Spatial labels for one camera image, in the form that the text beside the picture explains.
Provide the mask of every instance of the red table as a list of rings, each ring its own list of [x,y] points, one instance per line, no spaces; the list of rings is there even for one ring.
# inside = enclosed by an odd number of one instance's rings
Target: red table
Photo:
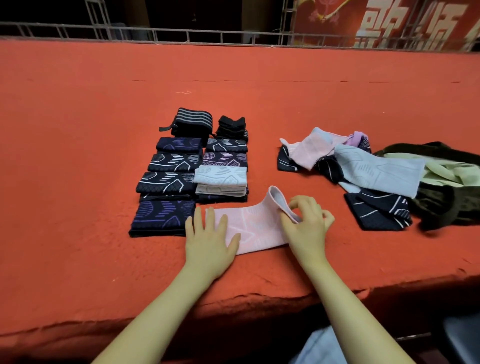
[[[480,153],[476,55],[253,47],[0,43],[0,353],[102,346],[173,280],[184,239],[131,239],[135,186],[178,107],[244,116],[249,205],[268,186],[336,217],[326,253],[354,291],[480,276],[480,227],[361,231],[344,191],[276,170],[279,138],[314,126],[366,133],[373,150],[440,140]],[[221,207],[244,206],[222,204]],[[317,302],[288,248],[238,256],[187,325]]]

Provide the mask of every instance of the red tablecloth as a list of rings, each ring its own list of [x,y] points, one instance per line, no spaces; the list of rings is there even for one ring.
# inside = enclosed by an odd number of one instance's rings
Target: red tablecloth
[[[480,227],[361,231],[339,186],[276,170],[279,138],[299,141],[314,126],[362,131],[373,150],[440,140],[480,153],[478,63],[455,54],[0,42],[0,350],[88,344],[85,327],[134,317],[173,280],[184,238],[127,231],[136,183],[168,136],[158,126],[178,107],[246,118],[248,204],[270,185],[287,198],[314,196],[336,217],[326,253],[352,290],[480,275]],[[250,319],[315,301],[281,247],[238,256],[190,320]]]

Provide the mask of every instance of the light green cloth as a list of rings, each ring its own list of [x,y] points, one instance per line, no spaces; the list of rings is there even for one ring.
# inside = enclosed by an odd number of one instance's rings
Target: light green cloth
[[[422,182],[437,186],[480,186],[480,167],[475,164],[419,156],[410,153],[386,153],[384,158],[422,158],[426,161]]]

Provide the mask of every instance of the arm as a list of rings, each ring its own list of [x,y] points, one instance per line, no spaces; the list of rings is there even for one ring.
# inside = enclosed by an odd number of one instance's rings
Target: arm
[[[93,364],[157,364],[191,307],[212,282],[230,266],[237,253],[240,234],[225,245],[227,216],[215,230],[215,212],[195,210],[185,222],[186,262],[173,282],[147,306],[93,361]]]
[[[333,215],[313,197],[296,196],[289,206],[303,215],[294,224],[280,212],[289,245],[322,300],[348,364],[414,364],[328,263],[325,233]]]

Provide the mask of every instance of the forearm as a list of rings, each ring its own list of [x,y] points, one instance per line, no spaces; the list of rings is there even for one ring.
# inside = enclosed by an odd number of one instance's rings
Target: forearm
[[[348,364],[414,363],[325,260],[306,267]]]
[[[185,266],[93,363],[157,364],[180,323],[210,283]]]

